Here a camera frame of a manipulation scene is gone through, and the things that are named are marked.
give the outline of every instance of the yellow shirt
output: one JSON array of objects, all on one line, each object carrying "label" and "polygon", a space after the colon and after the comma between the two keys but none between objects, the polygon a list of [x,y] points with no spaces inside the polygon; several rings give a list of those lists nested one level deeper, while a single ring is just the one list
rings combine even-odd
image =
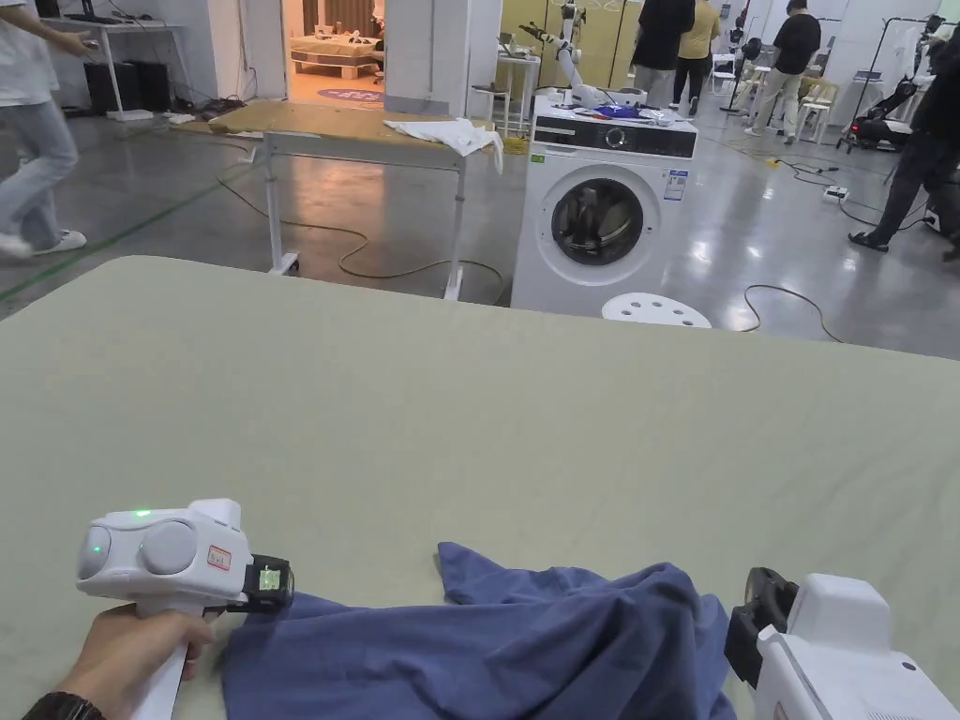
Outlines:
[{"label": "yellow shirt", "polygon": [[680,57],[702,60],[710,54],[710,41],[720,37],[720,13],[707,0],[697,0],[693,30],[680,37]]}]

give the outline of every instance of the washing machine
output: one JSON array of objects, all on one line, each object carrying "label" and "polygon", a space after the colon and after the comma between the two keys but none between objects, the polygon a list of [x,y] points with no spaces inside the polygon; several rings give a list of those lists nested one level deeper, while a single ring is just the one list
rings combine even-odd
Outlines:
[{"label": "washing machine", "polygon": [[677,247],[697,130],[607,120],[537,98],[511,306],[600,317],[657,293]]}]

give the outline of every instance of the red label sticker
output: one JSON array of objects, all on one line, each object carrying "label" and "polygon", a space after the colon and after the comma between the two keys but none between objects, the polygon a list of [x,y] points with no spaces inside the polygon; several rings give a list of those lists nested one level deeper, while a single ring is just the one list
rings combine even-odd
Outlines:
[{"label": "red label sticker", "polygon": [[210,545],[210,551],[206,554],[206,564],[219,567],[221,570],[230,570],[230,554],[223,548]]}]

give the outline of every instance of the black speaker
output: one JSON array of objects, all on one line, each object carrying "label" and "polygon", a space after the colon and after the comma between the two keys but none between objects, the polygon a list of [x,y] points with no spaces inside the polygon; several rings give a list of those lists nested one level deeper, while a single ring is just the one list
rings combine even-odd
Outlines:
[{"label": "black speaker", "polygon": [[140,100],[143,109],[150,112],[167,112],[173,109],[170,98],[170,76],[167,66],[159,62],[132,61],[136,79],[140,85]]},{"label": "black speaker", "polygon": [[40,17],[60,17],[57,0],[36,0],[36,12]]},{"label": "black speaker", "polygon": [[[140,98],[140,81],[136,67],[130,62],[116,62],[113,71],[117,76],[117,85],[120,87],[120,99],[124,110],[143,109]],[[84,63],[86,86],[90,90],[90,110],[95,115],[106,115],[117,110],[117,101],[113,95],[113,83],[110,81],[110,71],[105,63]]]}]

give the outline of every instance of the person walking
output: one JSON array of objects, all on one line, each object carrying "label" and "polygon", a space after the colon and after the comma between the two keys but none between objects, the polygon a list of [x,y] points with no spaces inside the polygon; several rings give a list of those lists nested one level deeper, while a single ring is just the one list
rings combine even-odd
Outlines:
[{"label": "person walking", "polygon": [[890,186],[879,224],[869,233],[849,235],[850,241],[870,250],[887,252],[890,240],[910,212],[922,185],[940,215],[940,227],[953,244],[945,262],[960,260],[960,187],[954,179],[960,165],[960,30],[947,44],[930,53],[930,72],[936,77],[917,108],[913,134]]},{"label": "person walking", "polygon": [[673,83],[672,109],[680,107],[684,96],[686,79],[690,79],[690,117],[697,114],[700,104],[700,92],[704,79],[713,66],[713,54],[710,44],[720,37],[720,13],[709,0],[696,0],[693,28],[680,38],[680,56],[677,59],[677,75]]},{"label": "person walking", "polygon": [[786,104],[783,131],[786,134],[786,144],[793,145],[797,141],[800,80],[813,54],[820,49],[821,34],[820,21],[807,11],[806,0],[790,0],[786,13],[789,17],[774,40],[774,66],[767,77],[763,103],[754,124],[744,132],[756,137],[763,135],[767,120],[774,111],[777,96],[783,91],[783,101]]},{"label": "person walking", "polygon": [[680,36],[693,28],[695,0],[646,0],[640,11],[634,66],[634,87],[647,93],[647,105],[669,103],[670,73],[677,68]]},{"label": "person walking", "polygon": [[76,57],[83,36],[44,25],[34,0],[0,0],[0,122],[20,156],[16,173],[0,182],[0,252],[30,257],[76,250],[86,238],[57,223],[54,186],[77,164],[77,146],[53,101],[54,73],[46,43]]}]

